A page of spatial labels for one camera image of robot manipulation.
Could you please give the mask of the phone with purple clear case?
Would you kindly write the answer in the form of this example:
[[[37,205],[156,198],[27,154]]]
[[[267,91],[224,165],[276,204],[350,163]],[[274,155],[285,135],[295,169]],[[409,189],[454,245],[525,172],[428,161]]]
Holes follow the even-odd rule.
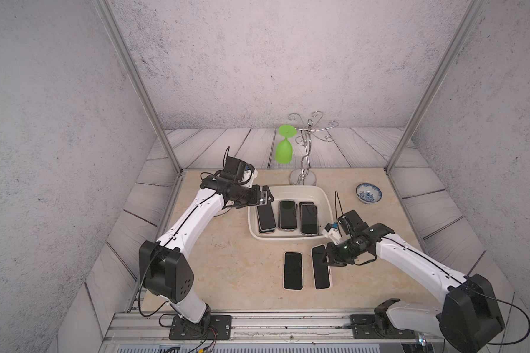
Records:
[[[317,235],[319,232],[317,206],[306,204],[300,207],[300,232],[303,235]]]

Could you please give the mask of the black phone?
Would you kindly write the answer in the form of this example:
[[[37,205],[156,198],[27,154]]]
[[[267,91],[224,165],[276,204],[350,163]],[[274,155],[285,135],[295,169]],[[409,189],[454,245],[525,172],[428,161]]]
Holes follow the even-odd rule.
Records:
[[[318,245],[312,249],[312,267],[316,290],[325,290],[331,287],[331,271],[325,256],[326,245]]]
[[[288,291],[303,289],[303,257],[299,252],[284,254],[284,289]]]

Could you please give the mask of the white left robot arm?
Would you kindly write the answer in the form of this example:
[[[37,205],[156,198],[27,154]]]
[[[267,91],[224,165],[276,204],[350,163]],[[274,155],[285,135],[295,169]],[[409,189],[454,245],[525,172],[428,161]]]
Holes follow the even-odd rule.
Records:
[[[241,178],[208,175],[176,223],[157,241],[145,241],[140,247],[141,286],[165,298],[179,317],[190,324],[201,324],[210,316],[209,306],[193,289],[190,253],[221,210],[265,206],[274,200],[268,186],[253,184],[255,177],[256,172],[251,171],[244,172]]]

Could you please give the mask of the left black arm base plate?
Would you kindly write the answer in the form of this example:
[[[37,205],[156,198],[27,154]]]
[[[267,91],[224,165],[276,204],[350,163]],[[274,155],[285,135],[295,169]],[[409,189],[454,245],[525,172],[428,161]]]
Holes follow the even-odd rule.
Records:
[[[197,324],[175,316],[172,320],[170,341],[194,341],[203,338],[228,341],[231,339],[232,316],[204,315]]]

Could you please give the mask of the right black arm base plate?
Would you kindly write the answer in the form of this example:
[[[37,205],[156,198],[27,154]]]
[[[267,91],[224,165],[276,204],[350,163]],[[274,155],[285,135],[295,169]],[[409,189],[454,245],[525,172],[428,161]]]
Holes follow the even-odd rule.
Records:
[[[352,315],[347,328],[356,340],[414,340],[417,335],[411,330],[396,329],[386,319],[377,315]]]

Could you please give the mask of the white plastic storage box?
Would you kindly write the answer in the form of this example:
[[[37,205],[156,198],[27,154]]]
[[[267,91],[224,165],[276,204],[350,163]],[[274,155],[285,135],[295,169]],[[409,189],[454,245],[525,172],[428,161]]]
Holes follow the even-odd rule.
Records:
[[[310,185],[275,185],[269,188],[275,229],[263,232],[259,210],[247,211],[248,226],[253,238],[259,241],[316,241],[322,240],[327,224],[335,218],[326,192]]]

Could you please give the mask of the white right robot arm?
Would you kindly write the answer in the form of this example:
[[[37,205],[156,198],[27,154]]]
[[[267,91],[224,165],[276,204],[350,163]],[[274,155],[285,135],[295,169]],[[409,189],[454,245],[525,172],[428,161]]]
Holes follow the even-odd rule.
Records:
[[[327,224],[324,260],[328,266],[353,265],[369,253],[399,268],[421,284],[438,301],[437,307],[389,299],[375,309],[375,326],[381,335],[409,330],[443,338],[459,352],[478,352],[505,328],[504,318],[488,279],[469,277],[439,263],[412,247],[388,226],[362,223],[347,226],[349,238]]]

